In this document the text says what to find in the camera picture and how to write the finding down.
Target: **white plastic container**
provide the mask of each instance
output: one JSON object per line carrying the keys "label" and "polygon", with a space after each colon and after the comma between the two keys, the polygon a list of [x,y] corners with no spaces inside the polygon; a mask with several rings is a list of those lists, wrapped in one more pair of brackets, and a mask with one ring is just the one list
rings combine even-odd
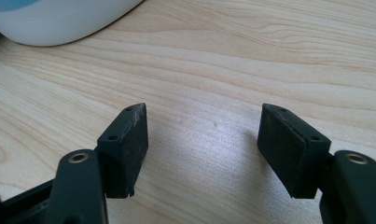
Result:
{"label": "white plastic container", "polygon": [[26,45],[61,45],[117,20],[142,0],[0,0],[0,33]]}

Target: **wooden table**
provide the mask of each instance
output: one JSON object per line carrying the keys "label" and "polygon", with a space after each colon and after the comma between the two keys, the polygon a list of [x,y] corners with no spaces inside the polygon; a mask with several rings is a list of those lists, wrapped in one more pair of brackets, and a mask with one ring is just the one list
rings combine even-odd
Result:
{"label": "wooden table", "polygon": [[320,191],[291,199],[259,153],[261,105],[376,160],[376,0],[146,0],[63,46],[0,36],[2,200],[141,102],[149,150],[110,223],[321,223]]}

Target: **wood grain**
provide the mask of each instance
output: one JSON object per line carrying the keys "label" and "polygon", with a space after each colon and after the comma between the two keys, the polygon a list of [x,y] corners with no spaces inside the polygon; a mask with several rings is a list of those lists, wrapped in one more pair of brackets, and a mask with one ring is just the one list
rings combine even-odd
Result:
{"label": "wood grain", "polygon": [[149,150],[110,223],[321,223],[321,193],[290,199],[258,152],[261,105],[376,160],[376,1],[146,0],[71,44],[0,36],[2,199],[140,102]]}

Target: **light wood surface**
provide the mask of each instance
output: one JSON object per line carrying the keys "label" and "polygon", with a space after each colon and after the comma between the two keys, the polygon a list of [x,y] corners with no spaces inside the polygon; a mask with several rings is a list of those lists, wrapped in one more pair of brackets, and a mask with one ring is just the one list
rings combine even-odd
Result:
{"label": "light wood surface", "polygon": [[63,46],[0,36],[2,200],[141,102],[149,150],[110,223],[321,223],[321,193],[289,198],[258,152],[261,105],[376,160],[376,0],[146,0]]}

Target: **black clamp jaw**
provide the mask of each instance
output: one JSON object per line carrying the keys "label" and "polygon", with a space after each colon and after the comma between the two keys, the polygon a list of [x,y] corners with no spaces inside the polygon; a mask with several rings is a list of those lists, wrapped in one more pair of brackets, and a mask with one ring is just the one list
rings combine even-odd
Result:
{"label": "black clamp jaw", "polygon": [[62,157],[54,180],[0,202],[0,224],[108,223],[105,196],[133,196],[147,148],[146,105],[129,106],[94,150]]}
{"label": "black clamp jaw", "polygon": [[376,161],[348,150],[329,154],[330,140],[277,105],[263,105],[258,149],[289,195],[313,199],[323,192],[326,224],[376,223]]}

